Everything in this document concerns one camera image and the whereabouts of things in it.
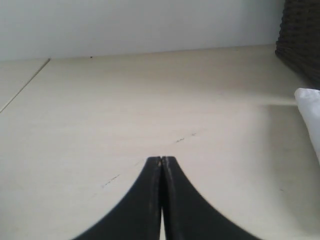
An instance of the white fabric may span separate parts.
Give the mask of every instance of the white fabric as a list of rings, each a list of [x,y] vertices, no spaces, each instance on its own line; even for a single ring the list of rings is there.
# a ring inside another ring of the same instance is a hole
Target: white fabric
[[[320,161],[320,91],[299,88],[294,96]]]

